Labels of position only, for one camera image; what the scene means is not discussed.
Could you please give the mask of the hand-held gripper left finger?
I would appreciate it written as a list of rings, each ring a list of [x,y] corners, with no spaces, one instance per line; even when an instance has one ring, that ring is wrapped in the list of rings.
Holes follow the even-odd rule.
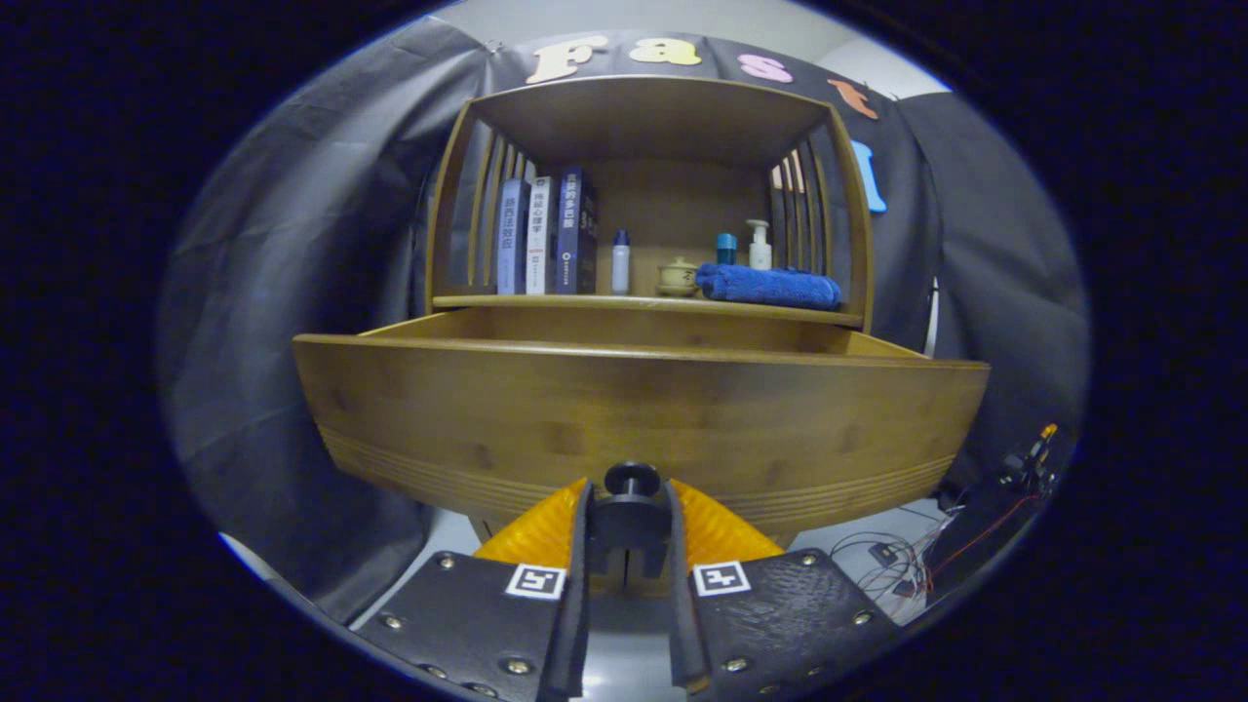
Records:
[[[578,480],[510,523],[505,546],[434,552],[357,635],[453,701],[582,696],[592,505],[592,483]]]

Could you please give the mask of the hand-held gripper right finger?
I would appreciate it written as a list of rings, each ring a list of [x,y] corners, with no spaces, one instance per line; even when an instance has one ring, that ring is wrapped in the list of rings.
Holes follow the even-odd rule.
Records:
[[[690,698],[815,698],[902,631],[817,548],[774,545],[705,493],[665,483],[670,661]]]

